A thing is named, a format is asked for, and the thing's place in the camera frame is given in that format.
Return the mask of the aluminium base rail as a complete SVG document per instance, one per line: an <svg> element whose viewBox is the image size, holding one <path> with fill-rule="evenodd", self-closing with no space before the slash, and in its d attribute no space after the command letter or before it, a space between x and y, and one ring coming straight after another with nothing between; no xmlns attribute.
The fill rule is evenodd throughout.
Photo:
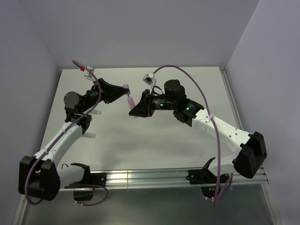
<svg viewBox="0 0 300 225"><path fill-rule="evenodd" d="M108 189L142 189L142 188L185 188L185 187L212 187L212 184L191 185L186 179L189 170L200 170L196 168L171 168L171 169L144 169L144 170L112 170L91 171L91 173L106 173L105 186ZM268 184L267 176L261 167L256 175L245 178L235 172L232 178L233 185L261 185Z"/></svg>

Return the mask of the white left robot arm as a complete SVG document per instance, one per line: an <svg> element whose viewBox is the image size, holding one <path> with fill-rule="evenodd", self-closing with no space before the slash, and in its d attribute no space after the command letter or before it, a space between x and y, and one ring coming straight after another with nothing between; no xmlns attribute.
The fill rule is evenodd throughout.
<svg viewBox="0 0 300 225"><path fill-rule="evenodd" d="M31 205L51 201L59 190L69 185L91 187L90 167L72 163L58 171L57 165L90 126L91 112L100 102L112 103L129 95L127 84L116 86L102 78L96 80L84 95L70 91L64 96L66 119L56 136L34 156L24 156L19 164L19 193Z"/></svg>

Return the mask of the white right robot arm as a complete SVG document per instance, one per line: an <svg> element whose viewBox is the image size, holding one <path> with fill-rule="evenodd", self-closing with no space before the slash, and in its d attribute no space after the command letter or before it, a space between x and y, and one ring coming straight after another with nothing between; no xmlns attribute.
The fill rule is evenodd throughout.
<svg viewBox="0 0 300 225"><path fill-rule="evenodd" d="M255 176L267 157L261 133L255 131L251 134L209 114L202 105L187 98L179 80L165 82L164 89L161 95L155 95L149 89L143 91L140 102L129 115L147 118L157 110L171 110L178 121L219 137L217 145L224 144L232 153L220 160L211 158L206 163L203 178L209 183L214 182L219 175L228 173L239 173L248 179Z"/></svg>

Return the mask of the aluminium side rail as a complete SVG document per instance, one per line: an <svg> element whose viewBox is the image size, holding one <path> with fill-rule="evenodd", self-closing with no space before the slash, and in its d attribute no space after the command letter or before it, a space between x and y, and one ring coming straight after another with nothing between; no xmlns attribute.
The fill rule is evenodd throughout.
<svg viewBox="0 0 300 225"><path fill-rule="evenodd" d="M234 117L237 126L235 128L226 129L228 136L225 138L227 141L232 141L238 147L234 150L233 159L237 160L236 171L241 174L243 178L246 179L246 183L250 184L251 180L258 177L257 173L262 170L263 181L260 183L262 196L267 207L267 215L270 219L271 225L281 225L282 221L279 216L279 212L275 205L275 201L270 191L269 181L265 173L262 163L265 160L266 146L264 142L264 137L260 133L249 133L244 131L240 115L233 97L231 87L226 75L225 67L220 67L220 73L222 75L227 94L230 98L230 103L232 110L234 112Z"/></svg>

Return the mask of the clear orange pen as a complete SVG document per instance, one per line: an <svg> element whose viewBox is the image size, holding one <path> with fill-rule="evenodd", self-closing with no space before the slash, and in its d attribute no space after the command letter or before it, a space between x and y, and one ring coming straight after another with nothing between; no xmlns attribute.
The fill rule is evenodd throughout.
<svg viewBox="0 0 300 225"><path fill-rule="evenodd" d="M95 138L96 137L96 134L94 133L85 133L82 135L83 137L87 137L87 138Z"/></svg>

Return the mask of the purple pen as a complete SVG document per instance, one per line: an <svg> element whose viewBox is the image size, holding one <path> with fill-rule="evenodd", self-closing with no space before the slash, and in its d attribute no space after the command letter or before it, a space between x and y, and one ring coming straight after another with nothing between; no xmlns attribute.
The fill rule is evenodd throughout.
<svg viewBox="0 0 300 225"><path fill-rule="evenodd" d="M132 99L132 97L129 94L127 95L127 103L129 105L130 110L135 108L134 100Z"/></svg>

